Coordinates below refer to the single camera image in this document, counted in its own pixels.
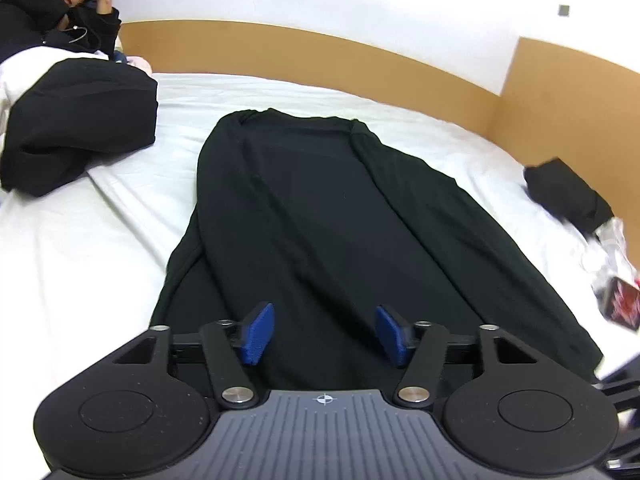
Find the white wall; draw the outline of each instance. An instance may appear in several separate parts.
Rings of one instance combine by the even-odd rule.
[[[304,28],[413,57],[500,93],[520,35],[640,70],[640,0],[115,0],[126,21]],[[571,5],[569,18],[558,5]]]

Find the folded black clothing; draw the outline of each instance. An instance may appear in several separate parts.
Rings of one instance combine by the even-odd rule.
[[[583,235],[591,235],[613,218],[609,204],[559,158],[527,166],[524,179],[532,200],[553,216],[571,222]]]
[[[156,138],[158,83],[101,59],[56,63],[12,106],[0,182],[42,196],[84,173],[96,155],[120,155]]]
[[[392,394],[402,370],[376,339],[379,304],[457,334],[498,324],[593,380],[600,351],[500,225],[357,120],[225,116],[200,153],[196,194],[152,324],[197,332],[271,301],[259,388]]]

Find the gray ribbed plate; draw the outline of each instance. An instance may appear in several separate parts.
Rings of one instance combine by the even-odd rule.
[[[428,413],[380,392],[278,392],[226,412],[191,456],[143,480],[506,480],[457,451]],[[595,468],[566,480],[604,480]],[[49,480],[77,480],[55,472]]]

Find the black hoodie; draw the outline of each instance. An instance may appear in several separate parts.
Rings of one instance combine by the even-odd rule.
[[[62,32],[56,25],[65,14],[69,30]],[[98,14],[91,2],[70,9],[64,0],[1,0],[0,62],[39,45],[113,57],[120,23],[116,9]]]

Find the brown wall panel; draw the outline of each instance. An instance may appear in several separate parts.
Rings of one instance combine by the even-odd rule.
[[[499,97],[416,60],[355,41],[256,23],[125,23],[128,54],[156,72],[253,75],[342,90],[485,135]]]
[[[520,38],[488,138],[523,164],[562,158],[624,219],[640,262],[640,74]]]

